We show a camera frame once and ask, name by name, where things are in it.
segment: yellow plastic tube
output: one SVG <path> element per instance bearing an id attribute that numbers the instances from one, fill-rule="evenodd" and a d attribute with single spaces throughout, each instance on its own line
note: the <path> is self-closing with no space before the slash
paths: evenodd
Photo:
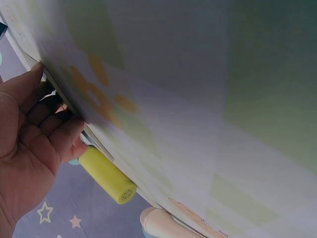
<path id="1" fill-rule="evenodd" d="M 137 186 L 97 148 L 90 146 L 79 157 L 79 163 L 94 180 L 118 203 L 128 202 Z"/>

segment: finger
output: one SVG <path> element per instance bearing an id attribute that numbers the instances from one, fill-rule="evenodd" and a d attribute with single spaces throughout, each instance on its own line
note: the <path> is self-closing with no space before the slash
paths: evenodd
<path id="1" fill-rule="evenodd" d="M 63 162 L 65 163 L 65 162 L 68 162 L 68 161 L 71 161 L 73 159 L 80 157 L 82 154 L 85 153 L 87 148 L 88 148 L 88 146 L 85 143 L 83 143 L 81 141 L 80 137 L 78 136 L 75 139 L 74 144 L 72 145 L 70 150 L 63 157 Z"/>
<path id="2" fill-rule="evenodd" d="M 52 93 L 53 88 L 47 82 L 40 82 L 40 86 L 20 105 L 20 110 L 27 114 L 42 98 Z"/>
<path id="3" fill-rule="evenodd" d="M 72 113 L 70 110 L 58 112 L 45 119 L 40 125 L 40 129 L 45 136 L 49 137 L 54 130 L 56 130 L 71 117 Z"/>
<path id="4" fill-rule="evenodd" d="M 20 105 L 39 86 L 43 65 L 38 63 L 29 71 L 0 84 L 0 91 L 11 95 Z"/>
<path id="5" fill-rule="evenodd" d="M 62 105 L 59 97 L 53 95 L 41 100 L 34 108 L 26 115 L 29 123 L 33 125 L 41 124 L 46 118 L 53 115 Z"/>
<path id="6" fill-rule="evenodd" d="M 84 120 L 78 117 L 73 117 L 57 128 L 49 136 L 51 145 L 54 147 L 61 159 L 67 155 L 75 139 L 79 136 L 83 129 Z"/>

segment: light blue object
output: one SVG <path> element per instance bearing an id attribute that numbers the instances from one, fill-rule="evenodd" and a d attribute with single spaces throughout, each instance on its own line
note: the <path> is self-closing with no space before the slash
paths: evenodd
<path id="1" fill-rule="evenodd" d="M 142 227 L 142 230 L 143 230 L 143 234 L 145 235 L 146 238 L 157 238 L 157 237 L 154 237 L 152 235 L 149 235 L 145 230 L 144 228 Z"/>
<path id="2" fill-rule="evenodd" d="M 69 161 L 68 163 L 71 165 L 79 165 L 78 159 L 73 159 L 73 160 Z"/>

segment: green pattern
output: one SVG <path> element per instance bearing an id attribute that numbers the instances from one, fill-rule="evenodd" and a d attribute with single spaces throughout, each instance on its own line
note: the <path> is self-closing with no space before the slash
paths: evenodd
<path id="1" fill-rule="evenodd" d="M 115 32 L 103 0 L 59 0 L 76 46 L 113 67 L 124 69 Z"/>
<path id="2" fill-rule="evenodd" d="M 258 226 L 279 217 L 274 211 L 218 174 L 214 174 L 212 179 L 211 196 Z"/>
<path id="3" fill-rule="evenodd" d="M 225 116 L 317 175 L 317 8 L 234 3 Z"/>
<path id="4" fill-rule="evenodd" d="M 136 119 L 133 115 L 126 112 L 124 109 L 114 105 L 114 115 L 122 124 L 122 130 L 133 141 L 139 143 L 142 147 L 157 158 L 160 158 L 158 148 L 152 136 L 151 130 L 145 123 Z"/>
<path id="5" fill-rule="evenodd" d="M 150 163 L 146 162 L 143 159 L 140 159 L 140 163 L 143 165 L 143 167 L 146 169 L 146 171 L 155 179 L 157 179 L 159 182 L 161 182 L 164 186 L 166 186 L 168 189 L 173 190 L 173 185 L 169 181 L 169 179 L 166 177 L 166 175 L 159 171 L 160 168 L 155 168 Z"/>
<path id="6" fill-rule="evenodd" d="M 207 208 L 206 217 L 210 219 L 211 221 L 217 223 L 218 225 L 223 227 L 225 231 L 228 231 L 229 233 L 233 235 L 241 235 L 243 233 L 241 229 L 231 224 L 228 220 L 224 219 L 223 217 L 218 215 L 216 212 L 214 212 L 210 208 Z"/>

